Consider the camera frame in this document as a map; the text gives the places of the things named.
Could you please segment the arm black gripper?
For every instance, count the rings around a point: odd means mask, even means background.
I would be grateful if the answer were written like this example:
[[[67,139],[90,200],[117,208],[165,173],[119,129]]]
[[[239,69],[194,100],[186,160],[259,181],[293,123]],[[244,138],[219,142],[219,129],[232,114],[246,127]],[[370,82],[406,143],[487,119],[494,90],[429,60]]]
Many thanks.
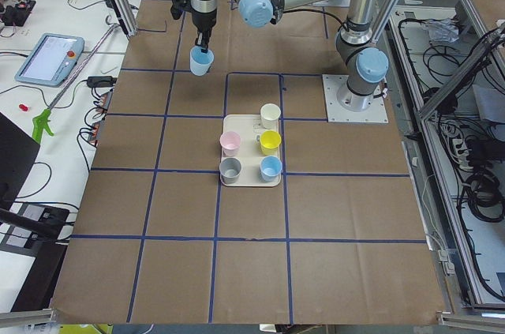
[[[201,47],[204,53],[208,53],[208,44],[210,41],[210,34],[217,21],[217,10],[211,12],[198,12],[192,11],[192,22],[195,25],[198,33],[195,39],[195,45]]]

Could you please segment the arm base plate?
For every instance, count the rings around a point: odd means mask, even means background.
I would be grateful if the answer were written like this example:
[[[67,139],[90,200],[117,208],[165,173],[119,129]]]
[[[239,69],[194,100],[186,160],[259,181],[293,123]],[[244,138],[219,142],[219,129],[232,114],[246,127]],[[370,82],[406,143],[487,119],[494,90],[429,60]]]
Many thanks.
[[[380,95],[380,87],[371,97],[357,99],[357,107],[363,107],[363,111],[351,111],[347,105],[340,103],[339,89],[346,87],[347,75],[323,74],[323,90],[326,104],[327,120],[332,123],[359,123],[359,124],[387,124],[389,123],[385,102]]]

